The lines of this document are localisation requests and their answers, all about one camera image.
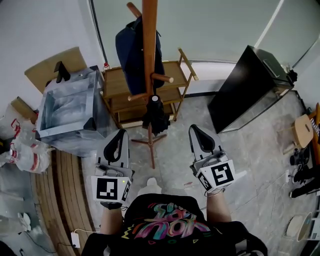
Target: person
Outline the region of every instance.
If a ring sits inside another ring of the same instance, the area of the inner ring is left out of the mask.
[[[302,170],[298,171],[294,175],[293,182],[303,182],[312,178],[314,179],[307,184],[290,192],[290,197],[297,198],[301,195],[311,192],[312,190],[320,189],[320,165],[316,165],[311,169],[309,169],[308,166],[305,166]]]
[[[161,192],[152,177],[124,219],[121,204],[105,207],[100,233],[88,237],[82,256],[268,255],[260,239],[232,221],[222,189],[207,194],[207,221],[193,197]]]

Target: white sneaker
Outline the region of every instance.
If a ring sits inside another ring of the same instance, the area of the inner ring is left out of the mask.
[[[147,182],[146,182],[146,185],[147,185],[147,186],[158,185],[156,178],[155,178],[155,177],[149,178],[149,179],[147,180]]]

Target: tile floor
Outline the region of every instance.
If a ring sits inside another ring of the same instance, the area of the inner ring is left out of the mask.
[[[148,147],[130,142],[131,168],[136,171],[128,196],[132,202],[149,177],[155,177],[162,193],[188,195],[197,199],[199,207],[206,206],[204,189],[193,176],[189,166],[193,162],[188,129],[192,124],[213,130],[207,108],[211,96],[187,98],[183,102],[177,122],[172,122],[165,133],[167,138],[156,144],[156,168],[151,168]],[[283,150],[292,140],[290,127],[303,109],[294,92],[288,93],[276,105],[238,131],[220,134],[223,149],[233,159],[236,172],[247,171],[246,176],[225,191],[232,219],[242,222],[268,247],[269,255],[299,255],[305,242],[283,237],[286,226],[295,214],[315,210],[315,194],[296,199],[289,198],[292,184],[286,184],[285,171],[293,171],[290,154]],[[141,127],[127,129],[131,139],[147,138]],[[94,175],[95,156],[83,159],[85,189],[94,225],[99,229],[102,207],[92,200],[90,176]]]

